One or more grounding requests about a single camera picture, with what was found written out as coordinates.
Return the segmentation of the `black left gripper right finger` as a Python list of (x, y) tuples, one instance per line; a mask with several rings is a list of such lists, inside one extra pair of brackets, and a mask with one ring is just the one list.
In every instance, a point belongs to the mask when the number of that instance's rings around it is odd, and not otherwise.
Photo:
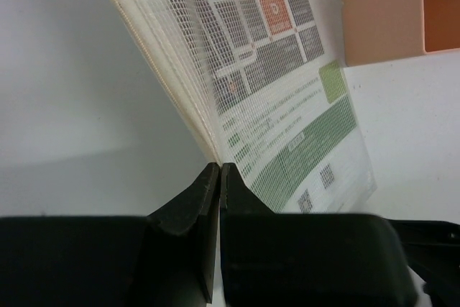
[(228, 306), (414, 306), (402, 245), (371, 214), (277, 214), (221, 171), (220, 248)]

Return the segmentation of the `clear mesh document pouch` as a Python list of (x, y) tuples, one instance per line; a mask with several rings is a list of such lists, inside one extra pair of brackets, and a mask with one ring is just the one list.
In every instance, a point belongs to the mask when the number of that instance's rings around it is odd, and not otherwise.
[(375, 189), (323, 0), (112, 0), (209, 159), (276, 212)]

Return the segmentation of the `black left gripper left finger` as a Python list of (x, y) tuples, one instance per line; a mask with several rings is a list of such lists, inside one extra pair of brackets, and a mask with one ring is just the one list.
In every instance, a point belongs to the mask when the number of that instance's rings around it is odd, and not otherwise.
[(206, 306), (219, 166), (147, 216), (1, 219), (3, 306)]

